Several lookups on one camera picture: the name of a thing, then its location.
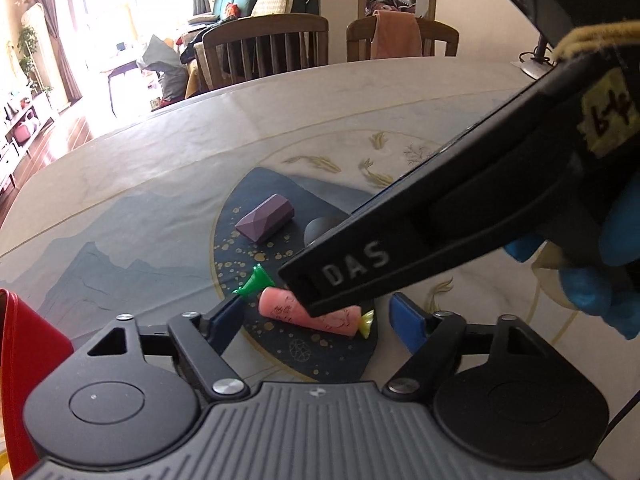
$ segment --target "plush doll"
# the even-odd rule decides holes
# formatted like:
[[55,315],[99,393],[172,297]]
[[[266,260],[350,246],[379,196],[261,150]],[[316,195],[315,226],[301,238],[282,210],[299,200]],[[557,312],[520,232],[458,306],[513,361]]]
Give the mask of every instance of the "plush doll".
[[239,17],[240,17],[240,7],[232,3],[226,4],[224,18],[239,18]]

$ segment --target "wooden chair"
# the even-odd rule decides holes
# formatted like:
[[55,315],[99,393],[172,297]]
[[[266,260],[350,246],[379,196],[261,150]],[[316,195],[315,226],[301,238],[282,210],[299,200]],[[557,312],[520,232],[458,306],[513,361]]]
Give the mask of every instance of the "wooden chair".
[[328,21],[314,14],[270,14],[233,20],[202,37],[202,47],[196,49],[200,81],[206,83],[208,90],[215,90],[254,78],[326,65],[328,40]]
[[[375,16],[367,16],[351,22],[347,27],[347,61],[361,61],[371,59],[371,41],[376,31]],[[458,31],[441,22],[432,22],[423,18],[416,18],[422,37],[422,55],[434,56],[434,42],[445,41],[447,46],[445,56],[455,56],[458,52]],[[360,42],[364,41],[364,57],[360,57]]]

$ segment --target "potted plant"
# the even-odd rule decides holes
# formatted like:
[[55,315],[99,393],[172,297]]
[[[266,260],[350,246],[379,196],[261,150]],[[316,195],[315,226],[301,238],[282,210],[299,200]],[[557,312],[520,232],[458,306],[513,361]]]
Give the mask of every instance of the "potted plant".
[[29,79],[29,86],[33,97],[41,92],[46,92],[48,97],[53,88],[45,88],[43,86],[38,67],[33,60],[33,54],[38,51],[38,35],[31,25],[21,28],[20,35],[18,36],[18,50],[20,50],[22,54],[20,58],[20,68]]

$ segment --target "purple hexagonal block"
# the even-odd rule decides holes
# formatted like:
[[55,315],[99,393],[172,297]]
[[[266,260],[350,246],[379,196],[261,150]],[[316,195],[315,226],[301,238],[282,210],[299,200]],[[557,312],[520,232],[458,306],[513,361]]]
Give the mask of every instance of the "purple hexagonal block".
[[258,243],[274,234],[293,215],[291,202],[282,195],[275,194],[242,217],[236,224],[236,229],[252,242]]

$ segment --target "hand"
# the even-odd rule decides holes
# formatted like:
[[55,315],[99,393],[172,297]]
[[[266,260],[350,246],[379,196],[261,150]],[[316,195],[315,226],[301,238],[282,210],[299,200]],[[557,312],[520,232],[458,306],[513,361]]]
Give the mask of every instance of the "hand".
[[[504,249],[519,262],[528,260],[544,243],[536,234],[526,235]],[[636,173],[614,202],[600,235],[600,256],[608,266],[622,266],[640,258],[640,173]],[[565,295],[579,310],[600,316],[626,339],[640,332],[640,293],[613,293],[609,280],[593,267],[559,271]]]

